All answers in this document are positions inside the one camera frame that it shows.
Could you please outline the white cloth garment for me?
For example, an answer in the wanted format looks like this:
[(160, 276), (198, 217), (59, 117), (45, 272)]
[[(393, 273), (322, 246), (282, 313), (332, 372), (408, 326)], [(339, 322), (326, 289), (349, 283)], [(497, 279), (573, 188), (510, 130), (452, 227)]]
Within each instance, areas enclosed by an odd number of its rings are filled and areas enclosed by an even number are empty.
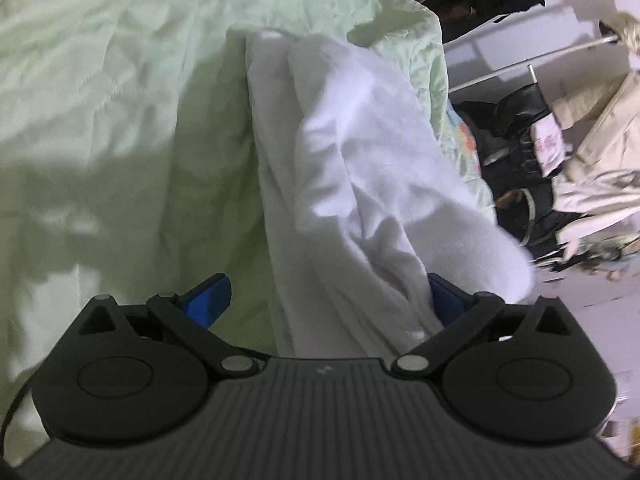
[(442, 329), (431, 274), (510, 302), (529, 294), (526, 251), (478, 208), (394, 64), (267, 30), (246, 68), (281, 356), (408, 352)]

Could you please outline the light green quilt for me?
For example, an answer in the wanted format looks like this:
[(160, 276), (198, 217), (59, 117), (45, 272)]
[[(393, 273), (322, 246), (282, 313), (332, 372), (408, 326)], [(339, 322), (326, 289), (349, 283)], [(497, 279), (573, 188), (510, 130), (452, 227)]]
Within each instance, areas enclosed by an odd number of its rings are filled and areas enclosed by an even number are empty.
[(245, 76), (263, 29), (395, 62), (449, 157), (439, 24), (412, 0), (1, 0), (3, 406), (100, 292), (222, 272), (215, 333), (277, 351)]

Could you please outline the floral bed sheet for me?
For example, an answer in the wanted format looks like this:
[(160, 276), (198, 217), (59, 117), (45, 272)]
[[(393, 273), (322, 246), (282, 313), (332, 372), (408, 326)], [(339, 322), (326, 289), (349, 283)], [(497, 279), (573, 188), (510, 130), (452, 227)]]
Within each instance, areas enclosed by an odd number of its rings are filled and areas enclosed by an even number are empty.
[(450, 144), (449, 157), (457, 167), (465, 185), (474, 196), (478, 209), (495, 222), (495, 203), (488, 184), (480, 172), (480, 158), (470, 127), (454, 109), (450, 101), (446, 107), (446, 133)]

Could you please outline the dark clothes pile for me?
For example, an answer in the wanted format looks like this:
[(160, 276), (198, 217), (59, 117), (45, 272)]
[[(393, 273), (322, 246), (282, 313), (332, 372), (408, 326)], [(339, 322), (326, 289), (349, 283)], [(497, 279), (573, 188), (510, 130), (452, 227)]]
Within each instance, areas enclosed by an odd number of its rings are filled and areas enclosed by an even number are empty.
[(551, 113), (538, 84), (528, 84), (495, 103), (454, 104), (474, 136), (480, 172), (496, 206), (498, 225), (534, 259), (557, 252), (556, 233), (580, 218), (553, 206), (552, 181), (536, 159), (533, 125)]

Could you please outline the beige hanging garment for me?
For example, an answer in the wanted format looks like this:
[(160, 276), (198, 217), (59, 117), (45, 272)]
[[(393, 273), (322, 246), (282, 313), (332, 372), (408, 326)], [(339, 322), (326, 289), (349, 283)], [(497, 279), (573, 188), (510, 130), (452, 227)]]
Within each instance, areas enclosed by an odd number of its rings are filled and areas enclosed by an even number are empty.
[(639, 212), (639, 72), (583, 86), (551, 109), (563, 130), (590, 123), (552, 181), (554, 209), (579, 216), (556, 232), (571, 254), (585, 238)]

